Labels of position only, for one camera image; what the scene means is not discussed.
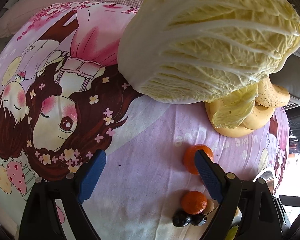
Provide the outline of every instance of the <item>silver bolt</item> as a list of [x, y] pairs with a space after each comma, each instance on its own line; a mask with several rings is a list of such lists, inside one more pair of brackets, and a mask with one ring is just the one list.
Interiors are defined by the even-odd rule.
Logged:
[[263, 179], [263, 178], [258, 178], [257, 181], [260, 183], [260, 184], [265, 184], [266, 181]]
[[70, 172], [70, 173], [68, 173], [68, 174], [66, 175], [66, 178], [67, 178], [67, 179], [73, 179], [73, 177], [74, 177], [74, 173], [73, 173], [73, 172]]
[[42, 181], [42, 178], [41, 177], [37, 177], [35, 178], [34, 182], [35, 183], [40, 183]]
[[231, 172], [228, 172], [228, 173], [227, 173], [227, 178], [228, 178], [228, 179], [234, 179], [234, 178], [235, 178], [235, 176], [234, 176], [234, 174], [233, 174], [233, 173], [231, 173]]

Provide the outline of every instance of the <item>orange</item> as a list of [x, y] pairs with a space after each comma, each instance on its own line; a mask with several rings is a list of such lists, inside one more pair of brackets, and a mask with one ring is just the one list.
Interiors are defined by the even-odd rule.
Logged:
[[208, 146], [204, 144], [190, 146], [187, 149], [185, 155], [183, 156], [183, 164], [185, 165], [186, 169], [193, 175], [199, 175], [199, 172], [196, 166], [194, 165], [194, 154], [197, 150], [204, 150], [204, 152], [208, 155], [210, 160], [213, 161], [213, 152]]
[[190, 191], [181, 199], [181, 207], [190, 215], [201, 213], [207, 206], [207, 198], [199, 191]]

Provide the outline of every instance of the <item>blue gripper pad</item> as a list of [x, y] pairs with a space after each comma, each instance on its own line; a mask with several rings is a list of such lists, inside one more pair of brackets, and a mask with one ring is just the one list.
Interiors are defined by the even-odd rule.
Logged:
[[222, 184], [199, 151], [197, 151], [194, 155], [194, 164], [201, 176], [201, 179], [204, 181], [210, 196], [217, 200], [218, 203], [221, 203], [223, 201]]
[[97, 158], [92, 159], [92, 166], [87, 171], [85, 177], [80, 183], [78, 201], [81, 204], [91, 197], [91, 194], [99, 180], [103, 168], [106, 165], [106, 152], [102, 150], [97, 150], [95, 154], [99, 154], [99, 156]]

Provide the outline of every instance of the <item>black olive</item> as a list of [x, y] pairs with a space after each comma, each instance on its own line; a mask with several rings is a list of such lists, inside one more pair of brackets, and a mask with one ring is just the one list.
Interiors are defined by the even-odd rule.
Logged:
[[200, 213], [200, 214], [197, 214], [197, 215], [192, 215], [191, 216], [191, 225], [193, 226], [202, 226], [205, 222], [207, 221], [207, 217]]
[[172, 218], [172, 223], [177, 228], [185, 227], [190, 223], [190, 221], [191, 215], [186, 213], [184, 210], [177, 211]]

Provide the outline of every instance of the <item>metal bowl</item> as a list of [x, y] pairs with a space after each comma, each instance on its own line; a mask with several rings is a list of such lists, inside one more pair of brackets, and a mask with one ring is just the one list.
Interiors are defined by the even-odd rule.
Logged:
[[268, 188], [269, 188], [271, 194], [273, 194], [273, 191], [278, 184], [277, 178], [275, 177], [275, 174], [274, 174], [274, 170], [270, 167], [263, 169], [253, 179], [253, 181], [256, 181], [258, 178], [263, 178], [266, 181], [266, 184], [268, 185]]

